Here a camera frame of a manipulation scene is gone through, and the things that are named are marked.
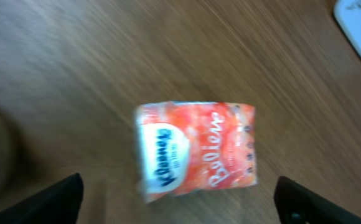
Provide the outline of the small red white box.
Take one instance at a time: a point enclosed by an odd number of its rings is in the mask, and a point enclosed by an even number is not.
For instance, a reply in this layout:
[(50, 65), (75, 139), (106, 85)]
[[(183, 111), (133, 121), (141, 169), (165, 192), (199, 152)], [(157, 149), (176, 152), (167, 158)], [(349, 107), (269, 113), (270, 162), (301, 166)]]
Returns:
[(165, 101), (137, 107), (144, 201), (257, 184), (252, 105)]

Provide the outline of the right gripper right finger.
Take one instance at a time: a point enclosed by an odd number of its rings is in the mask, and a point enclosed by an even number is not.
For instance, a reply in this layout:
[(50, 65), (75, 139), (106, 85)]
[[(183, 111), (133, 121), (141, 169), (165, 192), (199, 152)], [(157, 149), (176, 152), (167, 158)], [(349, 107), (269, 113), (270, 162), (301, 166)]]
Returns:
[(288, 177), (278, 178), (274, 204), (281, 224), (361, 224), (361, 218)]

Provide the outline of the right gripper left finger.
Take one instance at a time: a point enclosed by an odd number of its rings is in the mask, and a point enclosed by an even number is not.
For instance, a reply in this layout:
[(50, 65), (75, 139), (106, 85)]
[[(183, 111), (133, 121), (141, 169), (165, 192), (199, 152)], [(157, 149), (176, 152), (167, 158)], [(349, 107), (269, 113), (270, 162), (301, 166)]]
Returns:
[(83, 190), (80, 174), (72, 174), (1, 211), (0, 224), (75, 224)]

